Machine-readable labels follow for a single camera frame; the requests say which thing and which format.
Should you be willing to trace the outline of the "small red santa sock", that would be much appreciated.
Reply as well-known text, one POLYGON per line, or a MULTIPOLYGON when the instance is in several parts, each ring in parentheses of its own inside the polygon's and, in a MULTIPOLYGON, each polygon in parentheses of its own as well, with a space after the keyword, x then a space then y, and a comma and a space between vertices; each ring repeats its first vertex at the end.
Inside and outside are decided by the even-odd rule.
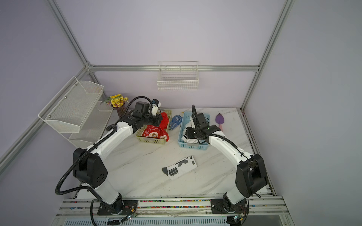
POLYGON ((167 130, 167 126, 169 124, 169 118, 168 118, 168 115, 166 112, 162 112, 161 113, 161 116, 162 116, 162 121, 159 125, 159 128, 160 128, 160 139, 165 139, 166 142, 168 142, 169 140, 169 135, 168 135, 168 132, 166 131, 167 130))

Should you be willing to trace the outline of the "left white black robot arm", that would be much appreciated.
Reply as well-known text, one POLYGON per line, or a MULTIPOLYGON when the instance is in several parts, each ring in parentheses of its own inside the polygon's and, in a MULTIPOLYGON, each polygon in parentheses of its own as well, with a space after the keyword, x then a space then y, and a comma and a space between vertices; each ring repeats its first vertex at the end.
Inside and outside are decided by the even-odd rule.
POLYGON ((135 104, 131 113, 124 113, 115 123, 109 125, 107 134, 86 149, 78 148, 73 153, 73 164, 64 173, 55 188, 55 194, 65 195, 86 190, 94 195, 101 206, 112 215, 120 214, 125 208, 122 195, 114 189, 108 180, 108 171, 104 164, 108 156, 129 136, 143 126, 159 126, 163 117, 161 103, 138 96, 131 100, 135 104), (62 190, 67 177, 73 175, 82 182, 82 186, 62 190))

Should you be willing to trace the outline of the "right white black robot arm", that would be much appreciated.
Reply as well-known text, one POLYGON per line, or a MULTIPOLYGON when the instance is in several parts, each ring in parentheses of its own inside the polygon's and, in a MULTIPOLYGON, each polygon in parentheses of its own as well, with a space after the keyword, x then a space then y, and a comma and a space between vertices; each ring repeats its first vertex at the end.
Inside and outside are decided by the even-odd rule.
POLYGON ((186 139, 194 139, 198 144, 207 143, 219 150, 235 167, 235 185, 223 195, 222 208, 234 213, 239 204, 256 195, 268 184, 265 161, 259 154, 251 154, 228 139, 216 125, 210 125, 203 113, 191 108, 191 125, 186 128, 186 139))

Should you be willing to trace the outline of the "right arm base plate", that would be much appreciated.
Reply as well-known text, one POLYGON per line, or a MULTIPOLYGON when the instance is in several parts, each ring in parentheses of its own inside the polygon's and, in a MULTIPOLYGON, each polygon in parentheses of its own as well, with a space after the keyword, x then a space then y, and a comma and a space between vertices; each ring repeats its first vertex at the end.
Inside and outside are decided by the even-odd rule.
POLYGON ((213 214, 246 214, 248 213, 247 200, 244 199, 237 204, 231 204, 226 199, 211 199, 211 211, 213 214))

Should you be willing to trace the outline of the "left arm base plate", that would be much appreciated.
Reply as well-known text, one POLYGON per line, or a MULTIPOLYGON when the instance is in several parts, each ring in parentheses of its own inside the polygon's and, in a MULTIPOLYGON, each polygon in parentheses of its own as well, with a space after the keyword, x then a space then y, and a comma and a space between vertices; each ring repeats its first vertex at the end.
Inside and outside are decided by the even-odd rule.
POLYGON ((136 212, 138 206, 138 200, 121 200, 116 201, 114 204, 106 204, 100 202, 98 209, 98 216, 128 216, 136 212))

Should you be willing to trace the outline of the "white sock black stripes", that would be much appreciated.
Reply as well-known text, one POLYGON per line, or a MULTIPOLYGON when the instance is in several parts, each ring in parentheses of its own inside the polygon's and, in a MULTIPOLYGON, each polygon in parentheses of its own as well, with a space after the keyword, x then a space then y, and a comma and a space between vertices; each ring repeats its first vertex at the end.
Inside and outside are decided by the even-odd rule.
POLYGON ((192 128, 186 128, 183 131, 183 135, 181 137, 181 140, 184 143, 189 143, 189 144, 196 144, 198 143, 198 140, 196 138, 194 138, 194 130, 192 128))

